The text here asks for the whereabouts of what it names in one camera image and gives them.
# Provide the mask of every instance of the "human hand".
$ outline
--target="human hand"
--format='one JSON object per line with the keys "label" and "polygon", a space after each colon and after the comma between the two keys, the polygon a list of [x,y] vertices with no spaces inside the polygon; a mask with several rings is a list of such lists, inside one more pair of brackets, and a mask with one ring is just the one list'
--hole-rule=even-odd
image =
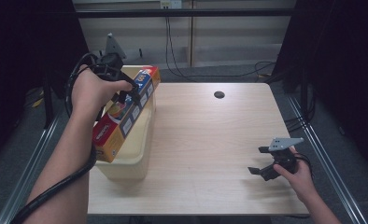
{"label": "human hand", "polygon": [[78,75],[71,94],[73,115],[83,114],[96,118],[104,106],[117,91],[130,91],[132,85],[127,81],[103,81],[91,69],[85,69]]}
{"label": "human hand", "polygon": [[[291,147],[290,150],[294,154],[297,153],[294,147]],[[306,162],[297,160],[295,174],[290,173],[278,164],[274,165],[274,169],[278,174],[289,180],[290,185],[297,193],[297,197],[301,202],[306,203],[308,199],[312,198],[314,195],[318,195],[318,192],[316,191],[312,181],[310,169]]]}

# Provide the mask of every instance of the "electrical cord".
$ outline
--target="electrical cord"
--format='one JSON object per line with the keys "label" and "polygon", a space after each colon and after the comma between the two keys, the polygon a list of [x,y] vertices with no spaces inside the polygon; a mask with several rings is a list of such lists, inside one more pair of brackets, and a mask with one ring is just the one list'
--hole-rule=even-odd
{"label": "electrical cord", "polygon": [[310,106],[308,108],[309,113],[307,114],[308,117],[300,116],[294,119],[287,119],[285,122],[287,123],[287,129],[289,133],[302,129],[305,125],[309,124],[312,118],[315,116],[316,112],[316,93],[312,90],[312,100]]}
{"label": "electrical cord", "polygon": [[[169,20],[169,17],[166,17],[165,18],[166,20],[166,51],[165,51],[165,59],[166,59],[166,65],[167,65],[167,68],[169,69],[169,71],[177,76],[177,77],[184,77],[185,79],[187,79],[188,81],[191,81],[191,82],[196,82],[195,80],[192,80],[186,76],[184,76],[184,74],[181,73],[181,71],[178,69],[178,66],[177,66],[177,63],[176,63],[176,57],[175,57],[175,53],[173,52],[173,43],[172,43],[172,35],[171,35],[171,32],[170,32],[170,20]],[[172,57],[173,57],[173,62],[175,64],[175,67],[176,67],[176,70],[178,71],[178,74],[175,73],[171,68],[170,68],[170,65],[169,65],[169,62],[167,60],[167,49],[168,49],[168,46],[169,46],[169,42],[170,42],[170,50],[172,52]]]}
{"label": "electrical cord", "polygon": [[259,63],[268,63],[268,66],[269,65],[271,65],[271,64],[275,64],[274,62],[257,62],[256,64],[254,64],[254,71],[256,71],[256,74],[257,74],[257,76],[256,76],[256,80],[254,81],[254,82],[258,82],[258,80],[259,80],[259,77],[260,77],[260,74],[258,73],[259,72],[259,70],[257,69],[257,65],[259,64]]}
{"label": "electrical cord", "polygon": [[91,168],[93,168],[96,163],[96,149],[92,146],[91,156],[89,157],[87,163],[78,171],[69,175],[65,179],[61,180],[59,183],[53,185],[49,189],[45,190],[43,193],[38,195],[28,204],[26,204],[21,211],[12,219],[11,224],[22,223],[26,218],[28,218],[41,204],[45,203],[47,200],[55,196],[62,189],[66,188],[74,181],[78,180],[80,177],[88,173]]}
{"label": "electrical cord", "polygon": [[[189,75],[189,76],[185,76],[179,69],[178,69],[178,66],[177,66],[177,62],[176,62],[176,57],[175,57],[175,53],[173,52],[173,43],[172,43],[172,36],[171,36],[171,28],[170,28],[170,21],[169,21],[169,18],[166,17],[165,18],[166,20],[166,49],[165,49],[165,60],[166,60],[166,65],[167,65],[167,68],[169,69],[169,71],[177,76],[177,77],[184,77],[185,79],[187,79],[188,81],[191,81],[191,82],[196,82],[195,80],[191,79],[191,77],[245,77],[245,76],[248,76],[248,75],[252,75],[252,74],[257,74],[258,75],[258,72],[261,71],[262,69],[266,68],[266,67],[269,67],[271,66],[272,64],[275,64],[274,62],[257,62],[255,65],[254,65],[254,71],[251,71],[251,72],[248,72],[248,73],[245,73],[245,74],[241,74],[241,75],[228,75],[228,76],[213,76],[213,75],[210,75],[210,76],[199,76],[199,75]],[[168,52],[168,46],[169,46],[169,42],[170,42],[170,50],[172,52],[172,57],[173,57],[173,62],[175,64],[175,68],[176,70],[178,71],[178,73],[174,72],[170,65],[169,65],[169,62],[167,60],[167,52]],[[257,65],[260,64],[260,63],[268,63],[266,66],[263,66],[262,68],[260,69],[257,69]]]}
{"label": "electrical cord", "polygon": [[[295,157],[295,159],[300,160],[300,161],[304,161],[307,164],[307,166],[309,167],[310,176],[312,177],[312,181],[313,181],[313,179],[315,177],[313,175],[312,164],[310,163],[309,158],[307,156],[305,156],[305,154],[300,153],[300,152],[294,153],[294,157]],[[310,218],[309,215],[306,215],[306,216],[286,216],[286,217],[293,217],[293,218],[299,218],[299,219],[307,219],[307,218]]]}
{"label": "electrical cord", "polygon": [[129,224],[152,224],[152,217],[130,216]]}
{"label": "electrical cord", "polygon": [[[68,117],[71,116],[72,112],[72,101],[71,101],[71,93],[73,91],[74,83],[78,77],[78,75],[83,72],[85,69],[88,68],[94,68],[96,66],[99,66],[100,64],[91,64],[88,65],[81,70],[79,70],[80,66],[85,63],[85,60],[88,60],[89,58],[93,58],[94,60],[97,60],[97,56],[92,53],[87,53],[82,56],[82,58],[78,61],[76,64],[73,72],[71,73],[69,79],[67,80],[66,85],[66,96],[65,96],[65,108],[67,111]],[[43,203],[45,203],[47,200],[55,196],[58,192],[60,192],[62,189],[66,188],[70,184],[72,184],[74,181],[78,180],[83,175],[87,174],[91,168],[96,163],[96,149],[94,148],[94,145],[92,145],[91,149],[91,155],[88,159],[88,161],[85,163],[83,167],[81,167],[79,170],[75,171],[73,174],[69,175],[65,179],[61,180],[57,184],[53,185],[49,189],[45,190],[43,193],[38,195],[36,198],[34,198],[32,201],[30,201],[28,204],[26,204],[21,211],[17,213],[17,215],[11,220],[11,224],[16,223],[22,223],[26,218],[28,218],[39,206],[41,206]]]}

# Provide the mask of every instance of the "colorful box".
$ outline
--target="colorful box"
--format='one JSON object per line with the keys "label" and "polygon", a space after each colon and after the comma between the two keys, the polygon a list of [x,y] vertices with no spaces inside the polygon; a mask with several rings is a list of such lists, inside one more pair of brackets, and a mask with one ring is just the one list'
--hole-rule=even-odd
{"label": "colorful box", "polygon": [[114,161],[140,113],[161,82],[158,67],[142,67],[134,82],[139,85],[140,104],[136,105],[127,96],[125,105],[113,104],[93,127],[92,142],[99,161]]}

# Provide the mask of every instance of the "black hole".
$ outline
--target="black hole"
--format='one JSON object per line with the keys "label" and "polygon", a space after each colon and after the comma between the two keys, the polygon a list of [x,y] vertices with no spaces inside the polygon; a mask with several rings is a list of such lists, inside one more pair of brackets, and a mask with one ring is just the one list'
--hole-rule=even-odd
{"label": "black hole", "polygon": [[222,98],[224,98],[225,93],[224,93],[224,92],[222,92],[222,91],[216,91],[216,92],[214,92],[214,96],[215,96],[216,98],[218,98],[218,99],[222,99]]}

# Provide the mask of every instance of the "power outlet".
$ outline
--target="power outlet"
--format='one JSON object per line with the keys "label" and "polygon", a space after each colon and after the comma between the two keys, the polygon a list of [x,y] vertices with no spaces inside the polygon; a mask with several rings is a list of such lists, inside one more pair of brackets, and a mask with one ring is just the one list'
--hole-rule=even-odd
{"label": "power outlet", "polygon": [[170,1],[170,4],[172,5],[172,9],[182,8],[182,1],[181,0],[172,0],[172,1]]}
{"label": "power outlet", "polygon": [[172,8],[170,0],[161,0],[161,9],[169,9],[169,8]]}
{"label": "power outlet", "polygon": [[180,9],[182,0],[161,0],[161,9]]}

